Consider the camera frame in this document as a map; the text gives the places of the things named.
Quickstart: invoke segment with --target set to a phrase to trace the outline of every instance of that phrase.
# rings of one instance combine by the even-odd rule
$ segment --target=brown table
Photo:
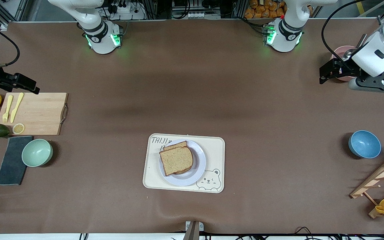
[[[323,22],[310,20],[290,53],[264,47],[239,20],[131,23],[109,55],[90,50],[74,23],[11,23],[21,55],[6,71],[68,92],[70,112],[60,136],[44,137],[50,165],[0,186],[0,233],[171,232],[186,220],[214,233],[384,233],[384,218],[367,215],[374,206],[348,197],[384,162],[384,94],[319,84]],[[376,26],[332,20],[326,38],[354,45]],[[0,37],[0,62],[14,56]],[[378,158],[351,156],[359,129],[379,137]],[[224,138],[223,192],[145,188],[152,133]],[[369,193],[383,198],[382,186]]]

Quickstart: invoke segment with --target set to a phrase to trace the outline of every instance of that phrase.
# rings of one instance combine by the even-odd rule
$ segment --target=white plate
[[[207,164],[207,160],[205,158],[204,151],[202,148],[198,145],[198,143],[195,143],[191,140],[185,140],[185,139],[178,139],[174,140],[171,143],[167,144],[166,146],[171,146],[177,143],[181,143],[183,141],[186,141],[186,144],[188,148],[191,150],[192,157],[193,157],[193,164],[192,168],[182,174],[172,174],[165,176],[163,163],[161,161],[160,157],[160,171],[161,175],[163,176],[166,181],[169,183],[176,185],[176,186],[189,186],[194,184],[198,179],[202,177],[205,171],[205,165]]]

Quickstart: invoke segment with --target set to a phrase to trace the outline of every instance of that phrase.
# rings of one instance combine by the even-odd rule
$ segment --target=cutting board
[[[13,96],[8,122],[3,123],[8,96]],[[0,123],[10,129],[17,123],[25,125],[25,131],[19,135],[59,135],[67,114],[67,93],[25,93],[13,123],[10,123],[12,110],[16,107],[19,93],[7,93],[0,110]]]

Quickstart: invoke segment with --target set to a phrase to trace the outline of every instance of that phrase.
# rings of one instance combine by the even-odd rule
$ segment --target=metal ladle
[[[366,37],[367,37],[367,34],[363,34],[361,36],[361,39],[359,40],[358,44],[356,45],[356,48],[351,48],[351,49],[347,50],[345,53],[343,53],[342,60],[346,61],[346,60],[350,59],[352,54],[354,52],[356,52],[356,50],[362,46]]]

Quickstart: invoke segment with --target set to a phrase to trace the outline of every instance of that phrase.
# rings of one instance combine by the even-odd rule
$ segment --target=toast
[[[191,150],[186,147],[176,147],[160,152],[165,176],[189,171],[193,165]]]
[[[173,148],[176,148],[176,147],[181,147],[181,146],[188,146],[188,145],[186,144],[186,141],[183,141],[183,142],[171,145],[171,146],[164,147],[164,151],[167,151],[167,150],[170,150],[170,149],[173,149]]]

